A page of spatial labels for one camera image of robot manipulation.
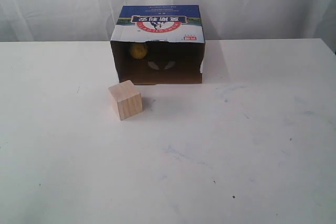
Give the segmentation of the light wooden cube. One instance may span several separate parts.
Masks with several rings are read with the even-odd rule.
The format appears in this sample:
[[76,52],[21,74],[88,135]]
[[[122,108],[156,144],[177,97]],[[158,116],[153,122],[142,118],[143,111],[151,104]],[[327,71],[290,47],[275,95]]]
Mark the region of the light wooden cube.
[[112,107],[120,121],[143,111],[141,93],[131,80],[113,85],[108,90],[112,97]]

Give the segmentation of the white backdrop curtain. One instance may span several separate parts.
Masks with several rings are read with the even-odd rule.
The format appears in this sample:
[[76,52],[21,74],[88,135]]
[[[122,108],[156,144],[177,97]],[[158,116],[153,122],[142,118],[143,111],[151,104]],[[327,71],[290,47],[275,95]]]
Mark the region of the white backdrop curtain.
[[332,36],[335,0],[1,0],[1,41],[109,40],[124,5],[197,4],[207,39]]

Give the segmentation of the blue white cardboard box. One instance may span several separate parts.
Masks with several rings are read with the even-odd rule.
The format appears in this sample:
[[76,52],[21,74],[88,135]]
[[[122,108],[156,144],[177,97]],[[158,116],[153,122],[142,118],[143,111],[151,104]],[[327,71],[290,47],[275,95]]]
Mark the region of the blue white cardboard box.
[[[148,54],[134,59],[132,43]],[[135,85],[200,84],[205,38],[198,5],[123,6],[110,39],[120,82]]]

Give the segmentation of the yellow tennis ball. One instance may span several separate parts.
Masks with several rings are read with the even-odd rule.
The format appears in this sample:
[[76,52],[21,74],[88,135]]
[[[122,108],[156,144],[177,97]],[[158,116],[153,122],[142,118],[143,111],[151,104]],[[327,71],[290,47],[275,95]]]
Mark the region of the yellow tennis ball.
[[143,59],[148,54],[146,43],[132,43],[129,48],[129,53],[134,59]]

